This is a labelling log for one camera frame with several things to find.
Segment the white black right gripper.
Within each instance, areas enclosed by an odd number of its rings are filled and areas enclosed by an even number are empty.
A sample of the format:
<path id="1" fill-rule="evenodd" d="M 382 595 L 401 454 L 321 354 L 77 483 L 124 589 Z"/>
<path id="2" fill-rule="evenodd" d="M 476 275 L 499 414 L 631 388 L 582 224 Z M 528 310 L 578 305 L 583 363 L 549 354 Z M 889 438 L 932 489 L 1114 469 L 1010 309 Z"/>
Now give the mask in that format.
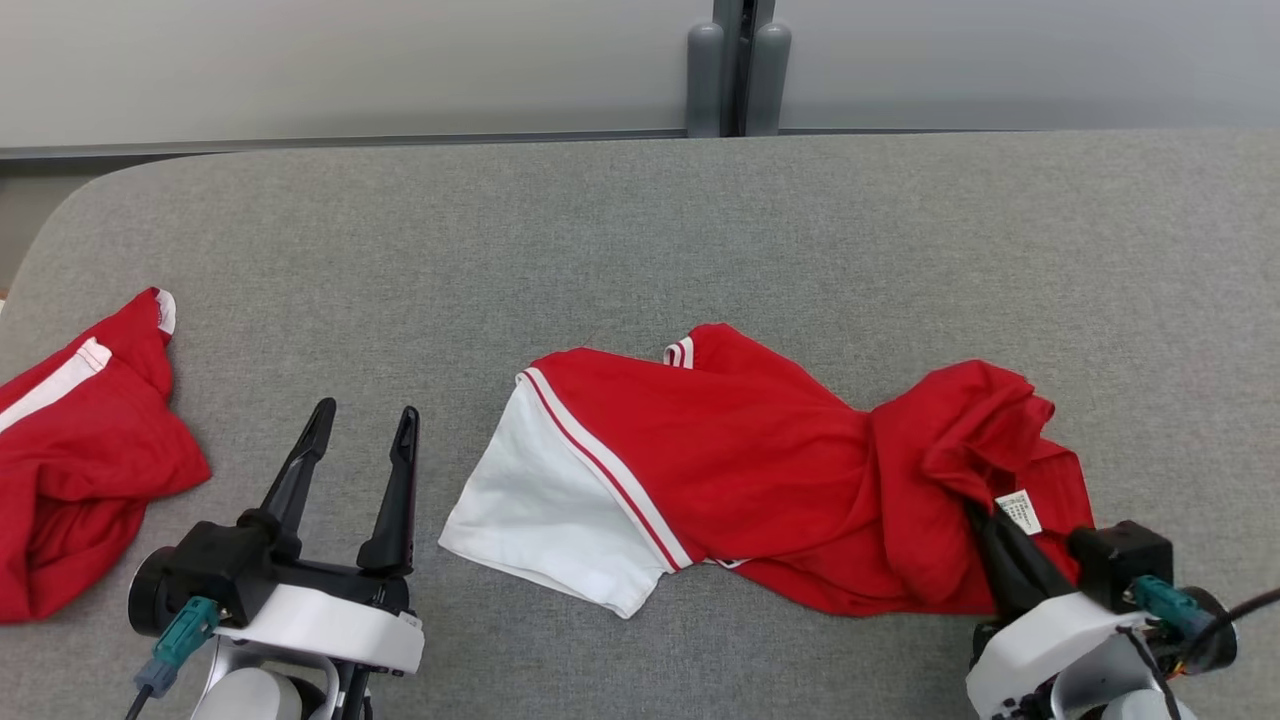
<path id="1" fill-rule="evenodd" d="M 1075 593 L 1002 509 L 969 498 L 964 509 L 996 618 L 1019 618 L 995 634 L 966 675 L 979 719 L 1083 719 L 1152 689 L 1153 673 L 1124 633 L 1142 629 L 1146 614 L 1116 615 Z"/>

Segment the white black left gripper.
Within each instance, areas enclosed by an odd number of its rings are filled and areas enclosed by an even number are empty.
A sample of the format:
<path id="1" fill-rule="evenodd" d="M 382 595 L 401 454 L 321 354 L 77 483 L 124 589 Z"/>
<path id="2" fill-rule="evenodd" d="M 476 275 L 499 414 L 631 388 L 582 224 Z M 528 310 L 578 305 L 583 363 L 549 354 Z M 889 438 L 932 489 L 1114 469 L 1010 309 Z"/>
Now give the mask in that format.
<path id="1" fill-rule="evenodd" d="M 301 548 L 298 537 L 315 466 L 326 452 L 337 401 L 312 410 L 264 501 L 244 510 L 238 527 L 265 533 L 271 548 Z M 275 564 L 275 589 L 244 626 L 221 624 L 220 641 L 256 644 L 413 675 L 425 647 L 422 623 L 404 577 L 413 571 L 419 410 L 403 407 L 389 451 L 390 475 L 372 534 L 357 566 Z"/>

